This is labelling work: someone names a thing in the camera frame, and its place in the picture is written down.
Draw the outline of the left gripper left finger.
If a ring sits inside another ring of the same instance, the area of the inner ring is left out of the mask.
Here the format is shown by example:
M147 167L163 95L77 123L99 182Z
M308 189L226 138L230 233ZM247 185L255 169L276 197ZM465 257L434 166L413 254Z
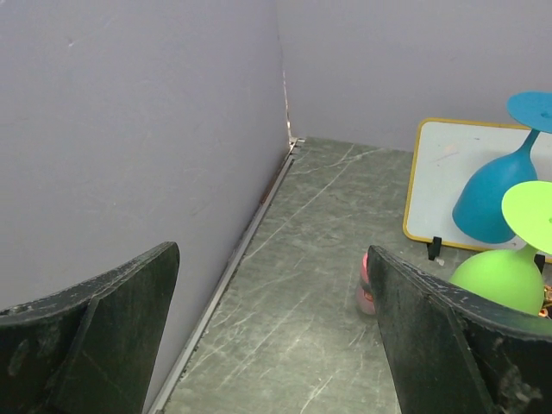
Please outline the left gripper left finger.
M140 413L179 272L166 241L1 312L3 413Z

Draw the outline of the green plastic wine glass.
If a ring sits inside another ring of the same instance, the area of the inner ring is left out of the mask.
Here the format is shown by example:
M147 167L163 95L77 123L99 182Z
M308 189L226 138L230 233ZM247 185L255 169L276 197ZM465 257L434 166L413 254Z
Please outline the green plastic wine glass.
M535 263L551 254L551 183L526 181L510 188L501 203L504 219L525 245L496 249L460 264L449 282L485 299L536 316L543 307L543 276Z

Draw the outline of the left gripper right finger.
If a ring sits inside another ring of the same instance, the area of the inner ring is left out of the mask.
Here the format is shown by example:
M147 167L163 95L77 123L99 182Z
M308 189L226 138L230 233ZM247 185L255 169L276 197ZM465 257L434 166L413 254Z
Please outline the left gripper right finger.
M367 251L375 313L403 413L551 411L551 321Z

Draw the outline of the gold framed mirror tray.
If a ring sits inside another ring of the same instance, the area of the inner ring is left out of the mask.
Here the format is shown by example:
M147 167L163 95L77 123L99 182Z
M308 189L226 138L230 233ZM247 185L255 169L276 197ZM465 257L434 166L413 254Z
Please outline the gold framed mirror tray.
M428 118L418 127L405 204L403 231L417 242L473 251L519 249L519 237L488 244L462 233L452 210L469 178L487 162L517 150L529 134L524 126Z

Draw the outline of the pink small bottle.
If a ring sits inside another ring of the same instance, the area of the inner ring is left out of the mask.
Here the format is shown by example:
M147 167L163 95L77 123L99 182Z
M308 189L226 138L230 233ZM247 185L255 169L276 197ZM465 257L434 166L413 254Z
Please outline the pink small bottle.
M368 252L365 252L361 261L361 269L358 285L355 291L355 299L359 309L367 314L374 315L375 307L373 302L373 295L371 286L369 283L369 277L367 272Z

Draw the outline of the blue plastic wine glass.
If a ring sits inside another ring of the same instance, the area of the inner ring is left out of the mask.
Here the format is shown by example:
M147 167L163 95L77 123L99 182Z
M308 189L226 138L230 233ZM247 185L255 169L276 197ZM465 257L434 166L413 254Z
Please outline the blue plastic wine glass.
M479 168L465 184L452 210L454 224L463 234L487 244L505 243L514 237L501 210L502 199L514 185L537 179L531 150L541 133L551 132L549 92L520 92L509 97L506 109L530 132L517 150Z

